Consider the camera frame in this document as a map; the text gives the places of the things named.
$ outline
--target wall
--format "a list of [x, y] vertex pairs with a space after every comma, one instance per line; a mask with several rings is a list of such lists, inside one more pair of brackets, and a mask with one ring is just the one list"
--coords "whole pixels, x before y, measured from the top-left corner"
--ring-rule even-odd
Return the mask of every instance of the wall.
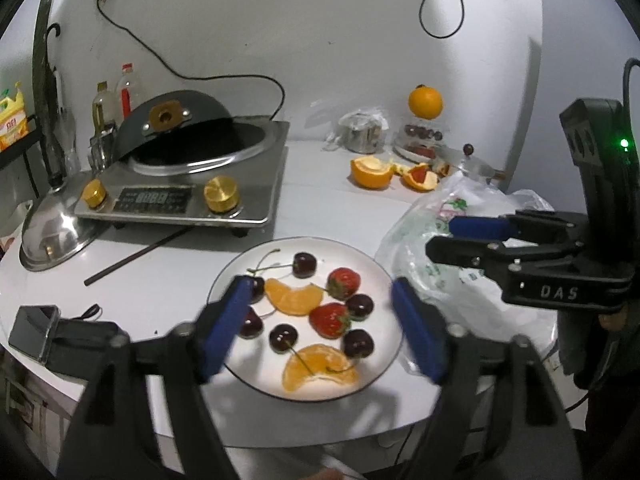
[[[534, 188], [556, 209], [585, 212], [578, 168], [558, 115], [580, 97], [622, 101], [622, 71], [640, 41], [614, 0], [542, 0], [540, 82], [510, 188]], [[640, 131], [640, 76], [630, 79], [632, 123]]]
[[[540, 0], [465, 0], [465, 25], [445, 41], [432, 40], [420, 30], [419, 3], [108, 0], [105, 10], [184, 72], [260, 72], [279, 78], [288, 92], [280, 118], [291, 121], [292, 138], [324, 138], [339, 116], [361, 106], [387, 108], [392, 126], [398, 126], [407, 112], [408, 92], [427, 84], [439, 88], [446, 100], [449, 144], [472, 142], [478, 155], [503, 167], [514, 131], [526, 131], [535, 94], [542, 41]], [[33, 36], [36, 8], [37, 0], [27, 0], [16, 16], [14, 31], [20, 40], [8, 34], [1, 40], [0, 67], [20, 67], [11, 79], [31, 79], [27, 40]], [[448, 32], [460, 17], [458, 0], [429, 0], [424, 17], [431, 30]], [[63, 91], [76, 115], [85, 165], [95, 83], [108, 79], [113, 86], [126, 61], [135, 63], [149, 95], [199, 88], [236, 114], [269, 113], [278, 101], [277, 90], [265, 82], [176, 80], [105, 23], [94, 0], [54, 0], [52, 20], [60, 21], [63, 35], [50, 40], [50, 58], [63, 73]], [[0, 186], [2, 211], [24, 195], [20, 168], [0, 174], [0, 179], [9, 177], [15, 182], [2, 181]], [[17, 192], [5, 195], [14, 187]]]

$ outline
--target stainless steel pot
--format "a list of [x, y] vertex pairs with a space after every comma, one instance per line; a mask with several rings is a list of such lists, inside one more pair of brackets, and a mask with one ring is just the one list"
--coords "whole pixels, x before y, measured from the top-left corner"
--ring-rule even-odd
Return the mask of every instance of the stainless steel pot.
[[355, 153], [376, 153], [385, 143], [385, 132], [377, 120], [363, 123], [354, 122], [350, 126], [341, 126], [342, 143], [347, 150]]

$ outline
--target phone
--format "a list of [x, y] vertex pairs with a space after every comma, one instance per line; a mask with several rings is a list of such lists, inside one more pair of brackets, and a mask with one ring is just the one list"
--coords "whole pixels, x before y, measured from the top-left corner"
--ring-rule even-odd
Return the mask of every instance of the phone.
[[55, 305], [21, 306], [9, 334], [9, 346], [46, 363], [59, 320], [60, 310]]

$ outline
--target orange peel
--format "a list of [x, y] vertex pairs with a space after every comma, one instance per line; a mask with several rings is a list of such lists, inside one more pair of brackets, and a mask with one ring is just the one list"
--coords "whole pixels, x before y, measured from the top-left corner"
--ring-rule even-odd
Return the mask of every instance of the orange peel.
[[[424, 170], [424, 179], [417, 178]], [[438, 175], [429, 171], [429, 165], [422, 163], [412, 167], [409, 171], [402, 175], [402, 181], [411, 189], [416, 191], [432, 191], [438, 185]]]
[[382, 162], [373, 155], [361, 156], [351, 161], [351, 177], [367, 189], [382, 189], [391, 182], [394, 165]]

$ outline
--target white plate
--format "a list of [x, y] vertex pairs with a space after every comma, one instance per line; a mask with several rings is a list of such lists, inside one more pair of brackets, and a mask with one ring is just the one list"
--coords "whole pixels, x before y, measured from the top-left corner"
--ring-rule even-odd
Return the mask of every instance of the white plate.
[[[308, 283], [324, 286], [329, 273], [337, 267], [349, 267], [359, 273], [362, 284], [358, 292], [367, 294], [374, 301], [371, 315], [363, 322], [354, 322], [352, 328], [363, 328], [373, 338], [375, 350], [366, 359], [362, 359], [357, 370], [359, 380], [350, 386], [342, 386], [332, 381], [309, 381], [295, 392], [286, 392], [282, 387], [282, 371], [290, 353], [279, 355], [269, 345], [269, 332], [280, 323], [288, 323], [298, 330], [296, 350], [306, 346], [322, 343], [340, 348], [340, 340], [320, 337], [309, 325], [308, 317], [287, 316], [276, 312], [264, 319], [264, 331], [255, 339], [236, 337], [226, 366], [236, 377], [249, 386], [273, 397], [287, 400], [318, 401], [331, 400], [355, 393], [375, 381], [391, 365], [396, 358], [402, 343], [402, 330], [393, 313], [390, 302], [391, 278], [374, 260], [366, 254], [347, 245], [325, 240], [324, 238], [283, 238], [258, 245], [240, 254], [216, 278], [209, 293], [209, 301], [218, 300], [236, 274], [245, 274], [247, 269], [254, 268], [260, 259], [271, 250], [280, 252], [270, 254], [262, 263], [263, 267], [290, 264], [293, 255], [299, 252], [313, 254], [318, 260], [315, 275], [307, 280], [294, 277], [290, 269], [265, 270], [260, 275], [265, 279], [277, 278], [285, 284], [300, 287]], [[327, 293], [322, 304], [335, 301]], [[258, 316], [271, 312], [273, 307], [267, 298], [254, 304]]]

